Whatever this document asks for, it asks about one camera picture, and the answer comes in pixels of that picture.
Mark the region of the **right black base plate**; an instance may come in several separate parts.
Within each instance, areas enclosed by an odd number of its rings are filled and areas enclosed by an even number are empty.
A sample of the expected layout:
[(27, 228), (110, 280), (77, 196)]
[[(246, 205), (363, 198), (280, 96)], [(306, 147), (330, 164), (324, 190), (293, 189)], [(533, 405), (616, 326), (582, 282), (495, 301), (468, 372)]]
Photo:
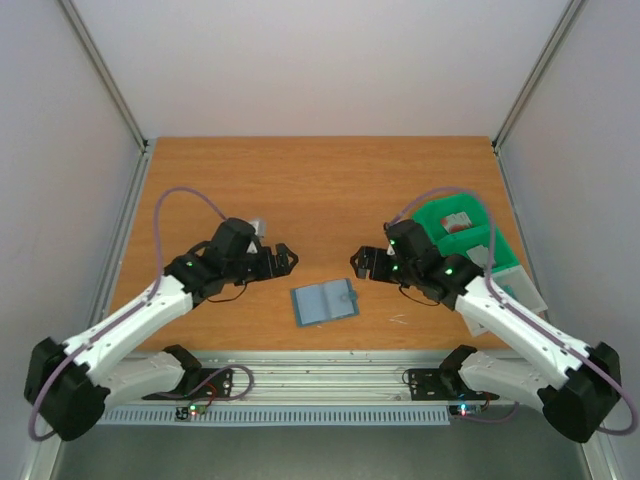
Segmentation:
[(495, 401), (493, 393), (471, 390), (457, 374), (449, 374), (438, 368), (407, 369), (402, 382), (409, 388), (412, 401)]

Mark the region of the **circuit board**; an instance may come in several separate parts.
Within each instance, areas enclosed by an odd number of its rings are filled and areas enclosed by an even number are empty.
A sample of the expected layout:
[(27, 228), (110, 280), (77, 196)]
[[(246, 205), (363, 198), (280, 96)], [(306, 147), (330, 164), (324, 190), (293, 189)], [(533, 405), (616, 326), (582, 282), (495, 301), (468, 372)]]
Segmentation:
[(204, 405), (189, 405), (185, 407), (177, 407), (175, 409), (174, 418), (176, 421), (185, 422), (192, 421), (207, 413), (208, 408)]
[(488, 409), (488, 404), (460, 403), (449, 406), (449, 414), (456, 417), (472, 417), (484, 413)]

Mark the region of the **white tray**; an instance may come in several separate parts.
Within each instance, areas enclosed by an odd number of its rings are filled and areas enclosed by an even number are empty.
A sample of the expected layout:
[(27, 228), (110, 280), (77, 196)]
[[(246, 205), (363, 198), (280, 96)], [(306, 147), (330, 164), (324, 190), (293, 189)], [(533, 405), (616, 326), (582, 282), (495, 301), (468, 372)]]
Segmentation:
[(522, 265), (493, 271), (492, 279), (500, 288), (502, 285), (509, 285), (517, 295), (517, 300), (515, 301), (533, 313), (540, 314), (548, 309), (547, 304)]

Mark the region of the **left circuit board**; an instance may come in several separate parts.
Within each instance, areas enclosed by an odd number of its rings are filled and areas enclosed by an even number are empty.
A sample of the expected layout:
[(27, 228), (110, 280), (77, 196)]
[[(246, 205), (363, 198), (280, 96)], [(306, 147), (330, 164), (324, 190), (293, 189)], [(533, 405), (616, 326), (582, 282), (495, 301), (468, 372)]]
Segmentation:
[(185, 422), (192, 421), (207, 413), (208, 408), (204, 405), (189, 405), (185, 407), (177, 407), (175, 409), (174, 418), (176, 421)]

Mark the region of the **right circuit board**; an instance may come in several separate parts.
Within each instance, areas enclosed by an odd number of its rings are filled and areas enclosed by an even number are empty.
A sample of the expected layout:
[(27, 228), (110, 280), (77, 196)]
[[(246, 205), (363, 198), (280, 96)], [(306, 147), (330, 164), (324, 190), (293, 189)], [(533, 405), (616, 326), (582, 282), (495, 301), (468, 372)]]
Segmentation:
[(484, 413), (488, 409), (488, 404), (460, 403), (449, 406), (449, 414), (456, 417), (472, 417)]

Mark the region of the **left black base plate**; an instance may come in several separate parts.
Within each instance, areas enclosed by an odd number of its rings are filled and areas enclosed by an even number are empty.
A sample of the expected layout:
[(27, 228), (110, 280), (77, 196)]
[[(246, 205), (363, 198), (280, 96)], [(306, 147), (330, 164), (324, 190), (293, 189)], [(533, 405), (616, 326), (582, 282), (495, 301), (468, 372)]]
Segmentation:
[(233, 386), (233, 371), (226, 369), (213, 376), (214, 372), (215, 369), (211, 368), (187, 372), (173, 390), (146, 395), (143, 400), (201, 400), (211, 396), (229, 398)]

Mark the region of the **blue card holder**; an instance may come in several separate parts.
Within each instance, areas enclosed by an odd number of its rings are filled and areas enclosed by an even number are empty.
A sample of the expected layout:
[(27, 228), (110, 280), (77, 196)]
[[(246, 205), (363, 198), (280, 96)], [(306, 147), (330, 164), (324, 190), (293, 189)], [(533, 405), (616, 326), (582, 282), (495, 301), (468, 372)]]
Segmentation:
[(291, 301), (298, 327), (320, 325), (360, 314), (357, 292), (347, 278), (294, 288)]

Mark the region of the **teal card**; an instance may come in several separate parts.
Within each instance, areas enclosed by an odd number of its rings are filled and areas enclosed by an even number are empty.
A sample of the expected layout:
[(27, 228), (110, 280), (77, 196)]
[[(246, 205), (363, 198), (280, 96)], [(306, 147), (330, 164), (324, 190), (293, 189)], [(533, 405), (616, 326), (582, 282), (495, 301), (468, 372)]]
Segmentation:
[(517, 300), (517, 295), (515, 291), (509, 285), (502, 285), (501, 288), (504, 292), (509, 295), (512, 299)]

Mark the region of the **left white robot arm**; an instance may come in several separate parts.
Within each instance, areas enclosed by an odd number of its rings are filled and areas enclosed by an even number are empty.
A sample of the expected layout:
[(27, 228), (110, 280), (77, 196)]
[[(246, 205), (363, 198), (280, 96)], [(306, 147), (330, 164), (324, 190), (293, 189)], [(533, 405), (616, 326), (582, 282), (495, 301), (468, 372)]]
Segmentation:
[(252, 224), (223, 221), (211, 239), (163, 266), (146, 290), (114, 314), (63, 342), (47, 337), (33, 348), (24, 387), (34, 408), (30, 437), (42, 438), (34, 431), (37, 418), (49, 425), (51, 436), (71, 441), (116, 406), (148, 396), (193, 399), (206, 380), (201, 363), (184, 347), (172, 345), (132, 364), (125, 358), (225, 285), (284, 277), (298, 262), (284, 243), (262, 245)]

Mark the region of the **grey card in bin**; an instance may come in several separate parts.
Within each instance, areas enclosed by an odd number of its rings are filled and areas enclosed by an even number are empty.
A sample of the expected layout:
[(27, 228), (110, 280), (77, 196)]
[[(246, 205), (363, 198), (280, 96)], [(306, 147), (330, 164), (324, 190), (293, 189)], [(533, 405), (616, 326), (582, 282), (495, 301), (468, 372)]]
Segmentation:
[(489, 261), (489, 249), (484, 245), (476, 245), (467, 251), (469, 259), (484, 269)]

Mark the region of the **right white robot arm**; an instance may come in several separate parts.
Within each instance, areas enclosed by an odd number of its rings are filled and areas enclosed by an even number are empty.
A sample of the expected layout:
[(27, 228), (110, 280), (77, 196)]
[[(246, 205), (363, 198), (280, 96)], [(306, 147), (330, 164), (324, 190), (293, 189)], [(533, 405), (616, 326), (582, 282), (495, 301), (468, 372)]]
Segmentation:
[(440, 364), (453, 396), (487, 392), (540, 412), (565, 438), (587, 442), (622, 397), (618, 353), (592, 347), (524, 308), (460, 254), (445, 256), (424, 228), (403, 220), (386, 228), (387, 248), (362, 246), (351, 257), (357, 277), (414, 287), (514, 349), (525, 365), (501, 361), (461, 345)]

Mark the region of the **red white card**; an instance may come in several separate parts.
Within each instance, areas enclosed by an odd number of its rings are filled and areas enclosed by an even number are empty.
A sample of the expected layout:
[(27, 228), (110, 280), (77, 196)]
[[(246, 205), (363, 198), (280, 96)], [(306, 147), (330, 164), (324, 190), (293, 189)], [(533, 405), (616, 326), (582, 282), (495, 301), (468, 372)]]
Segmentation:
[(444, 216), (440, 219), (440, 224), (448, 234), (458, 233), (473, 227), (473, 222), (466, 212)]

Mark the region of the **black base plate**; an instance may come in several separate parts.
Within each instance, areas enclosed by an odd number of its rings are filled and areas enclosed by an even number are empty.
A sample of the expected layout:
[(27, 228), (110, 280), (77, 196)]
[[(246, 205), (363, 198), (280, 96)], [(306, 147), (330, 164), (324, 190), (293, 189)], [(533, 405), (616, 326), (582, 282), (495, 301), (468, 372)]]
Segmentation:
[(214, 372), (215, 369), (211, 368), (187, 372), (173, 390), (146, 395), (143, 400), (201, 400), (211, 396), (229, 398), (233, 386), (233, 371), (226, 369), (213, 376)]
[(449, 374), (438, 368), (407, 369), (402, 382), (409, 388), (412, 401), (495, 401), (493, 393), (471, 390), (457, 374)]

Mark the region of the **green bin far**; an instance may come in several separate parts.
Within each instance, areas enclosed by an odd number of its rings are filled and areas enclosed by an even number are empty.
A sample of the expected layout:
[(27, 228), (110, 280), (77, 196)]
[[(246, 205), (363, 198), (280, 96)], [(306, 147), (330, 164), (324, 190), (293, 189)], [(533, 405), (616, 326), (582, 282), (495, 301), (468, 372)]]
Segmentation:
[(466, 254), (476, 246), (488, 246), (488, 216), (483, 206), (468, 194), (428, 201), (412, 219), (424, 228), (444, 255)]

